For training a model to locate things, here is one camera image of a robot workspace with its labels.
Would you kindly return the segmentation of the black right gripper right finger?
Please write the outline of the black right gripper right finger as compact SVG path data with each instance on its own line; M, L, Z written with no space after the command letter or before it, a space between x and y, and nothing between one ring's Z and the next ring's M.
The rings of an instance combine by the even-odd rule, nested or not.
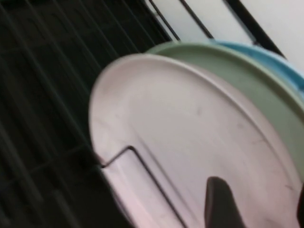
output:
M302 185L298 206L297 206L297 220L300 228L304 228L304 184Z

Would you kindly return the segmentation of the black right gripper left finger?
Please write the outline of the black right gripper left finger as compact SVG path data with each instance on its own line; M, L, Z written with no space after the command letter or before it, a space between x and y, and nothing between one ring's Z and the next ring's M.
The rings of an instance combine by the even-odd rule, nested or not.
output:
M245 227L232 190L220 177L211 176L207 179L204 219L207 228Z

